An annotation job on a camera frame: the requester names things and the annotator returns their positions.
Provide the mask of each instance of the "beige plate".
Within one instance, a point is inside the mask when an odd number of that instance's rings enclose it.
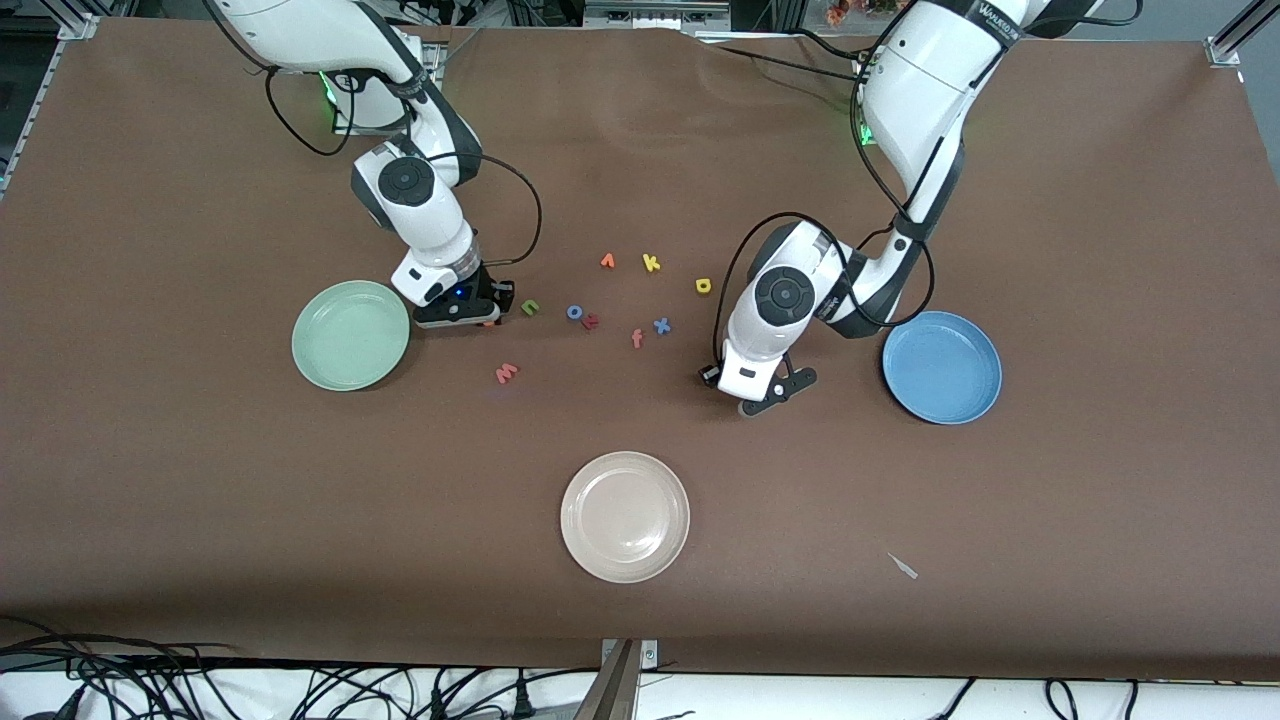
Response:
[[[643,452],[611,452],[573,475],[561,503],[561,534],[584,570],[611,583],[662,573],[689,537],[680,478]]]

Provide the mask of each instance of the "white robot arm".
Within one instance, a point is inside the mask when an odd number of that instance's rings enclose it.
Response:
[[[899,297],[964,165],[960,132],[978,94],[1021,28],[1038,17],[1080,17],[1088,0],[919,0],[860,68],[864,120],[909,199],[879,258],[867,258],[810,222],[776,229],[749,270],[727,324],[723,361],[704,380],[744,400],[754,415],[817,380],[812,369],[777,374],[810,318],[847,338],[888,324]],[[1055,27],[1061,35],[1070,29]]]
[[[489,277],[449,190],[479,172],[480,142],[431,82],[420,59],[421,40],[360,1],[219,4],[269,63],[298,72],[342,70],[343,90],[353,94],[376,78],[410,108],[408,129],[360,156],[351,187],[374,220],[408,245],[392,284],[417,306],[413,320],[422,327],[485,323],[509,310],[513,286]]]

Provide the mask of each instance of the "green light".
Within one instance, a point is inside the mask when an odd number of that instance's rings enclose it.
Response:
[[[872,135],[870,126],[867,123],[859,123],[858,129],[858,142],[860,142],[863,147],[876,145],[876,136]]]

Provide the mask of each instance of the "table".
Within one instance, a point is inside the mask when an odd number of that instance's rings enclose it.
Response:
[[[818,387],[750,421],[694,377],[694,279],[751,224],[890,217],[841,81],[664,31],[484,32],[447,92],[543,192],[507,274],[543,313],[416,331],[329,393],[293,368],[298,310],[403,246],[347,188],[375,140],[310,155],[243,65],[177,20],[108,18],[63,58],[0,202],[0,609],[298,659],[572,666],[634,635],[686,670],[1280,670],[1280,192],[1198,45],[1028,41],[974,108],[934,307],[995,340],[1005,388],[957,428],[895,405],[883,338],[809,331]],[[312,81],[276,86],[329,140]],[[457,195],[486,256],[527,242],[515,179]],[[570,477],[620,448],[669,464],[694,520],[628,587],[558,533]]]

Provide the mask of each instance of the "plate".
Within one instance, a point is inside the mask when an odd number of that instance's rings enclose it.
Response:
[[[888,333],[882,355],[890,392],[931,423],[980,418],[1000,396],[1000,355],[978,325],[931,310]]]
[[[561,503],[561,534],[584,570],[639,583],[676,561],[689,537],[689,496],[657,457],[611,452],[573,475]]]
[[[334,391],[369,387],[390,373],[408,346],[408,311],[387,286],[338,283],[315,296],[293,324],[293,363]]]

